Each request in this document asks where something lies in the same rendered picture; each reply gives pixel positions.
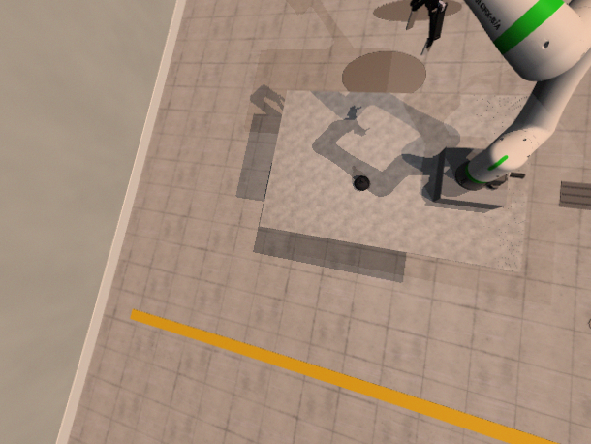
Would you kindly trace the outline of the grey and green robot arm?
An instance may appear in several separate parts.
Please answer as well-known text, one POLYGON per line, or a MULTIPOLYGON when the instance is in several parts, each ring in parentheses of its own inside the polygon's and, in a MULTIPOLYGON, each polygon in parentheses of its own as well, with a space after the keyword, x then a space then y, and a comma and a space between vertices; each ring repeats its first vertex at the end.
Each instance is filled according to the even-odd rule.
POLYGON ((508 177, 525 177, 510 172, 553 134, 591 66, 591 0, 572 0, 568 5, 563 0, 464 2, 513 69, 523 79, 537 82, 513 124, 455 172, 465 189, 486 185, 498 189, 508 177))

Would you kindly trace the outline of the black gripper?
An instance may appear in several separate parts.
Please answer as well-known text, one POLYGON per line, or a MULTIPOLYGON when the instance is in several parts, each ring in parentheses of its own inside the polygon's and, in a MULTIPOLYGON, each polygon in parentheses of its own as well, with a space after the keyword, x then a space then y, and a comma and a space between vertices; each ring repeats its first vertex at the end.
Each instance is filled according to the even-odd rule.
POLYGON ((406 26, 406 30, 413 28, 419 8, 423 4, 425 4, 424 6, 427 8, 429 15, 429 38, 427 38, 421 56, 429 53, 434 40, 437 40, 441 37, 444 15, 448 2, 444 3, 443 0, 412 0, 410 3, 410 6, 412 6, 412 11, 406 26), (432 12, 432 10, 436 8, 437 10, 432 12))

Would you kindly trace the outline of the black desk bell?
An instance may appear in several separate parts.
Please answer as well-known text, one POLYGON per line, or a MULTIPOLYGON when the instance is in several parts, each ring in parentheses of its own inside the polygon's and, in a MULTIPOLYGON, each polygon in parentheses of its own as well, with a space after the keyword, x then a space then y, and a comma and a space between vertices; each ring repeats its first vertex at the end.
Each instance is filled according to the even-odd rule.
POLYGON ((355 187, 357 188, 357 190, 363 191, 366 190, 369 187, 370 181, 366 176, 359 176, 356 180, 355 180, 355 187))

